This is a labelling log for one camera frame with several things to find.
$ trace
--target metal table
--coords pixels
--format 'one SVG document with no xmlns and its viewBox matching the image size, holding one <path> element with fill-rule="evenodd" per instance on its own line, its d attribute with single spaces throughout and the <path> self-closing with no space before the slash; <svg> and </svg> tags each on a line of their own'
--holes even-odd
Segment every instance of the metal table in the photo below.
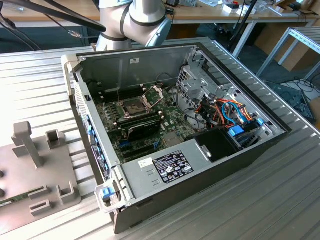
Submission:
<svg viewBox="0 0 320 240">
<path fill-rule="evenodd" d="M 293 129 L 289 137 L 250 167 L 115 235 L 109 215 L 99 212 L 93 196 L 96 181 L 70 111 L 60 65 L 61 55 L 91 49 L 0 55 L 1 89 L 5 86 L 7 96 L 11 96 L 2 98 L 0 104 L 18 109 L 10 121 L 27 119 L 35 135 L 52 128 L 65 133 L 82 196 L 80 204 L 18 228 L 0 239 L 320 238 L 320 133 L 217 42 L 191 38 L 168 40 L 165 44 L 194 42 L 204 44 L 279 115 Z M 212 74 L 219 81 L 223 79 L 219 72 L 212 71 Z M 1 138 L 10 141 L 10 136 L 4 131 Z"/>
<path fill-rule="evenodd" d="M 299 42 L 305 44 L 310 49 L 314 50 L 318 54 L 320 54 L 320 27 L 314 26 L 314 27 L 295 27 L 295 28 L 288 28 L 279 42 L 276 44 L 268 58 L 265 60 L 259 71 L 256 73 L 256 75 L 259 77 L 262 72 L 266 69 L 266 67 L 271 63 L 271 61 L 275 58 L 280 48 L 286 43 L 289 36 L 292 36 L 295 38 L 295 41 L 293 44 L 289 47 L 289 49 L 286 51 L 286 53 L 283 55 L 283 57 L 278 62 L 279 65 L 282 65 L 282 63 L 286 60 L 286 58 L 289 56 L 289 54 L 292 52 L 292 50 L 297 46 Z M 320 62 L 318 62 L 314 68 L 305 76 L 305 79 L 308 79 L 318 68 L 320 67 Z"/>
</svg>

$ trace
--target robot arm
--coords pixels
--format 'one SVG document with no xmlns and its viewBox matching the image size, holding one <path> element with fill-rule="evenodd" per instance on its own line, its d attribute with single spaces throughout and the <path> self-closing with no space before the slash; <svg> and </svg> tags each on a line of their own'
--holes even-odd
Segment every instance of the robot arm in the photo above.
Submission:
<svg viewBox="0 0 320 240">
<path fill-rule="evenodd" d="M 171 28 L 171 21 L 166 17 L 166 9 L 161 0 L 100 0 L 100 24 L 53 0 L 44 1 L 60 11 L 26 0 L 2 1 L 101 32 L 96 45 L 97 51 L 130 48 L 130 39 L 146 47 L 159 46 Z"/>
<path fill-rule="evenodd" d="M 161 0 L 100 0 L 100 23 L 106 27 L 97 51 L 127 49 L 130 39 L 146 47 L 166 39 L 171 21 Z"/>
</svg>

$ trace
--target white plastic part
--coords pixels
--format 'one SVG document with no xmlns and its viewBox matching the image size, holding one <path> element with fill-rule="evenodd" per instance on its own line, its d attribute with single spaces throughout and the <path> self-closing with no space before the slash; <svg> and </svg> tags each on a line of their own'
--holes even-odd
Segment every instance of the white plastic part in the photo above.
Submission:
<svg viewBox="0 0 320 240">
<path fill-rule="evenodd" d="M 67 87 L 68 95 L 72 95 L 71 91 L 71 83 L 70 83 L 70 73 L 72 73 L 73 69 L 79 64 L 79 60 L 77 55 L 69 54 L 63 55 L 61 57 L 62 71 L 64 76 L 65 85 Z"/>
<path fill-rule="evenodd" d="M 94 190 L 94 194 L 97 199 L 98 206 L 99 206 L 101 212 L 103 212 L 105 214 L 109 214 L 109 213 L 112 213 L 113 211 L 120 209 L 126 205 L 125 194 L 123 193 L 122 189 L 120 189 L 121 201 L 117 202 L 114 205 L 106 206 L 101 195 L 100 195 L 101 190 L 104 188 L 114 188 L 114 180 L 110 179 L 110 180 L 106 181 L 104 184 L 97 186 Z"/>
</svg>

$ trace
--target desk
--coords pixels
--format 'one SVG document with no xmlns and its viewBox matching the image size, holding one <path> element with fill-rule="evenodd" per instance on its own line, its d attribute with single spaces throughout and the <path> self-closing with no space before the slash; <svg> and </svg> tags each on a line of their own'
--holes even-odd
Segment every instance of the desk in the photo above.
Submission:
<svg viewBox="0 0 320 240">
<path fill-rule="evenodd" d="M 311 27 L 318 16 L 309 14 L 306 16 L 280 16 L 270 9 L 265 9 L 263 12 L 257 11 L 256 14 L 250 15 L 247 27 L 242 34 L 242 37 L 237 44 L 232 55 L 238 57 L 251 32 L 257 23 L 299 23 L 306 22 L 306 27 Z M 236 13 L 228 14 L 222 10 L 222 6 L 208 6 L 202 2 L 198 2 L 196 7 L 187 7 L 178 5 L 174 9 L 173 24 L 232 24 L 237 23 L 239 15 Z"/>
<path fill-rule="evenodd" d="M 81 14 L 91 20 L 99 21 L 100 12 L 93 3 L 92 0 L 55 0 L 57 3 Z M 33 3 L 58 10 L 50 4 L 42 0 L 32 0 Z M 13 8 L 3 8 L 3 16 L 13 21 L 18 28 L 37 28 L 37 27 L 57 27 L 57 24 L 52 22 L 42 13 L 24 8 L 24 11 L 19 11 Z M 77 26 L 76 24 L 68 21 L 61 21 L 60 19 L 55 18 L 63 26 L 71 27 Z"/>
<path fill-rule="evenodd" d="M 56 0 L 58 3 L 66 6 L 73 11 L 90 18 L 92 20 L 99 21 L 100 13 L 96 8 L 92 0 Z M 34 3 L 51 7 L 49 4 L 41 1 L 34 0 Z M 57 25 L 50 21 L 46 16 L 41 13 L 34 12 L 29 9 L 25 9 L 23 12 L 14 9 L 3 9 L 3 15 L 15 22 L 18 28 L 34 28 L 34 27 L 56 27 Z M 178 5 L 174 9 L 174 16 L 172 17 L 173 24 L 229 24 L 236 23 L 239 19 L 239 15 L 236 13 L 227 14 L 222 11 L 222 6 L 216 7 L 208 6 L 202 2 L 198 2 L 196 7 L 187 7 Z M 247 27 L 233 51 L 233 56 L 238 57 L 243 46 L 248 40 L 251 32 L 253 31 L 257 23 L 298 23 L 306 22 L 307 27 L 311 27 L 318 19 L 315 15 L 304 16 L 290 16 L 284 17 L 276 14 L 275 12 L 266 9 L 263 12 L 257 12 L 250 16 L 247 20 Z M 64 26 L 75 26 L 71 22 L 61 22 Z"/>
<path fill-rule="evenodd" d="M 110 216 L 99 211 L 94 196 L 97 183 L 70 110 L 60 60 L 62 55 L 92 49 L 0 55 L 0 87 L 10 89 L 6 94 L 10 98 L 1 101 L 0 107 L 11 106 L 20 119 L 30 121 L 32 137 L 52 129 L 65 133 L 82 197 L 78 205 L 20 227 L 0 239 L 297 240 L 304 235 L 319 239 L 316 235 L 320 221 L 320 133 L 217 42 L 203 37 L 167 40 L 163 45 L 196 42 L 222 61 L 292 133 L 248 168 L 115 235 Z M 219 72 L 211 70 L 211 74 L 220 82 L 224 79 Z M 17 120 L 10 112 L 2 120 L 7 118 L 11 123 Z M 3 126 L 0 145 L 6 144 L 5 140 L 11 143 L 10 127 Z"/>
</svg>

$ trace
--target power supply label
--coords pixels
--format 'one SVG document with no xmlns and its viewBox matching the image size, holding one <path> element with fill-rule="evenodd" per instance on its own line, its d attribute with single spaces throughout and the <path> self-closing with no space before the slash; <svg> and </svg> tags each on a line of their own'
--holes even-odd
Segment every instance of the power supply label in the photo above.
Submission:
<svg viewBox="0 0 320 240">
<path fill-rule="evenodd" d="M 153 164 L 165 184 L 194 171 L 180 150 L 154 159 Z"/>
</svg>

